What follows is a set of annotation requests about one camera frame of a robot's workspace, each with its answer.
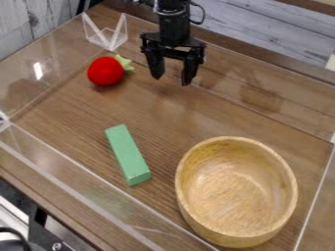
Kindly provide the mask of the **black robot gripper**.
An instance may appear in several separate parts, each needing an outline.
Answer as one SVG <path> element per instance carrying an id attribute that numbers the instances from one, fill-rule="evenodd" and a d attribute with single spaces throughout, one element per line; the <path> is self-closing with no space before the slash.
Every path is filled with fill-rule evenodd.
<path id="1" fill-rule="evenodd" d="M 164 58 L 182 61 L 181 85 L 196 77 L 204 62 L 205 43 L 190 36 L 189 10 L 158 10 L 158 30 L 140 34 L 141 52 L 146 57 L 150 75 L 158 79 L 165 72 Z"/>

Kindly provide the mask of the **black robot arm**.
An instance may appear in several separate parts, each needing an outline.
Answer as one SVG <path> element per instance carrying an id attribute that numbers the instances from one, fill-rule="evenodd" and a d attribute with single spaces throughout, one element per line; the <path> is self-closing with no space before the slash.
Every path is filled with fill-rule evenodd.
<path id="1" fill-rule="evenodd" d="M 157 32 L 140 34 L 141 53 L 145 55 L 150 75 L 160 79 L 165 73 L 165 58 L 182 62 L 181 85 L 185 86 L 196 77 L 198 66 L 204 63 L 206 44 L 190 36 L 190 24 L 200 25 L 189 19 L 192 0 L 157 0 Z"/>

